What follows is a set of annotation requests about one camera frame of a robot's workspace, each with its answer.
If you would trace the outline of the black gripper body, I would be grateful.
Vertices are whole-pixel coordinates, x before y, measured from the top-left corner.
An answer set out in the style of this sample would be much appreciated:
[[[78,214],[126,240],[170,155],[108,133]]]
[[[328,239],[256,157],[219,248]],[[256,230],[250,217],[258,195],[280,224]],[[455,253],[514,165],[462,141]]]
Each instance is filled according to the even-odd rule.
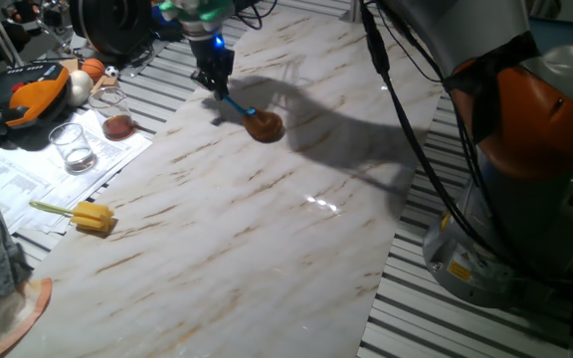
[[[191,40],[189,44],[200,75],[211,80],[223,80],[232,73],[235,52],[226,47],[222,35]]]

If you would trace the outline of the operator left hand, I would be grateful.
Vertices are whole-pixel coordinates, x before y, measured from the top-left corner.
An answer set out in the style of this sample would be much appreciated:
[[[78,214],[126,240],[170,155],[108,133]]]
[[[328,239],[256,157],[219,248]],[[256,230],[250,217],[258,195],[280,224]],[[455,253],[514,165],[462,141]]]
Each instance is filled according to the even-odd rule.
[[[30,0],[8,1],[2,7],[2,13],[14,23],[25,24],[34,22],[39,18],[40,6]]]

